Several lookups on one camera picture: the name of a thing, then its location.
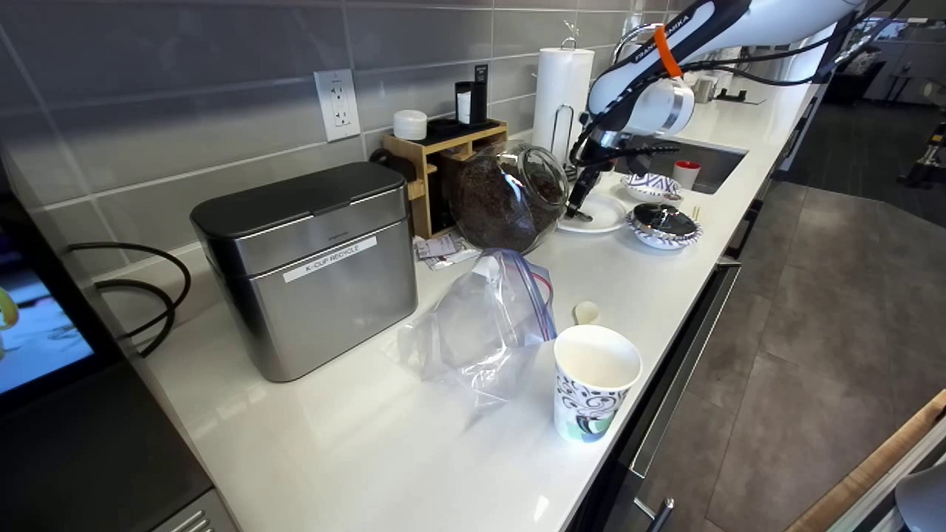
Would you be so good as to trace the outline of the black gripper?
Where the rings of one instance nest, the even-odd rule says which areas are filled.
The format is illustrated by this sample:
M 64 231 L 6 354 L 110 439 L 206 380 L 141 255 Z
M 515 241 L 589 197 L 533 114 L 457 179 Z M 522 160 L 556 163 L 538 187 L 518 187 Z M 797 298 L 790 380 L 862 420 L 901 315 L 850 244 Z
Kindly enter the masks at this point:
M 608 172 L 620 157 L 636 157 L 636 153 L 639 153 L 639 145 L 629 135 L 620 135 L 615 131 L 584 126 L 571 147 L 571 163 L 578 168 L 578 173 L 571 187 L 568 206 L 581 209 L 581 200 L 598 187 L 598 172 Z

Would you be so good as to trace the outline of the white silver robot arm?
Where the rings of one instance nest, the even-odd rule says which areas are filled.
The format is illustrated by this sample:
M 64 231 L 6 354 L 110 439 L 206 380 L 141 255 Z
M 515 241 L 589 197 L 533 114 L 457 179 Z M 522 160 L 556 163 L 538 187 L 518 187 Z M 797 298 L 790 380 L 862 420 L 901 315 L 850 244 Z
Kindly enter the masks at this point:
M 677 132 L 695 114 L 695 91 L 682 79 L 691 58 L 726 46 L 790 43 L 858 12 L 867 0 L 691 0 L 667 23 L 608 66 L 589 91 L 581 132 L 571 147 L 578 168 L 565 215 L 581 203 L 599 173 L 615 166 L 624 135 Z

